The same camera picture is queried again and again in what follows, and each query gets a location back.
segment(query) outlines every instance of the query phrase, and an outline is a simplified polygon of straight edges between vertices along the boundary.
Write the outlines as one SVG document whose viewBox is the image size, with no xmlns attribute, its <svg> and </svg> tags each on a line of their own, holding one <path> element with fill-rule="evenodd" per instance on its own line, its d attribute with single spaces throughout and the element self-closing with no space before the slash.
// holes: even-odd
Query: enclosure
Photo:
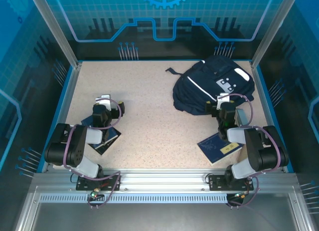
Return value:
<svg viewBox="0 0 319 231">
<path fill-rule="evenodd" d="M 0 0 L 0 230 L 317 230 L 318 2 Z M 226 205 L 238 192 L 211 191 L 206 176 L 246 146 L 210 164 L 197 144 L 218 123 L 174 108 L 167 71 L 217 55 L 251 75 L 252 124 L 274 125 L 290 157 L 239 211 Z M 121 182 L 91 210 L 77 176 L 43 154 L 58 123 L 81 124 L 107 94 L 125 104 L 121 134 L 84 154 Z M 238 109 L 244 124 L 250 106 Z"/>
</svg>

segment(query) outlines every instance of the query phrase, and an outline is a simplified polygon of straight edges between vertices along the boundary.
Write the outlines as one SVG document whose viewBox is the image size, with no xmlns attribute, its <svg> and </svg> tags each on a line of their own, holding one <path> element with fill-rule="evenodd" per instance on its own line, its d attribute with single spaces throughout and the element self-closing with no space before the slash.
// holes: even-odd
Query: navy blue backpack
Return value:
<svg viewBox="0 0 319 231">
<path fill-rule="evenodd" d="M 220 93 L 239 93 L 254 100 L 255 83 L 253 78 L 231 59 L 214 55 L 193 65 L 184 74 L 167 69 L 180 75 L 173 88 L 174 107 L 192 115 L 208 115 L 206 102 L 217 104 Z M 239 96 L 230 96 L 238 106 L 245 102 Z"/>
</svg>

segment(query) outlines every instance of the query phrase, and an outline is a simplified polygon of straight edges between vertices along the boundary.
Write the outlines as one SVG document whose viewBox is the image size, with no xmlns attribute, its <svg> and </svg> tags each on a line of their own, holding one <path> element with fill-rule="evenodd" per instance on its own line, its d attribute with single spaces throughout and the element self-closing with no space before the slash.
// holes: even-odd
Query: speckled tabletop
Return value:
<svg viewBox="0 0 319 231">
<path fill-rule="evenodd" d="M 66 123 L 81 124 L 92 114 L 95 98 L 111 94 L 124 101 L 125 115 L 116 125 L 122 135 L 101 156 L 89 145 L 85 155 L 104 168 L 225 168 L 239 153 L 211 166 L 197 143 L 217 133 L 210 116 L 193 116 L 173 106 L 172 88 L 179 78 L 165 70 L 185 72 L 196 61 L 85 61 L 82 64 Z M 248 61 L 237 63 L 251 73 Z M 266 125 L 257 89 L 252 124 Z M 247 103 L 239 106 L 247 118 Z"/>
</svg>

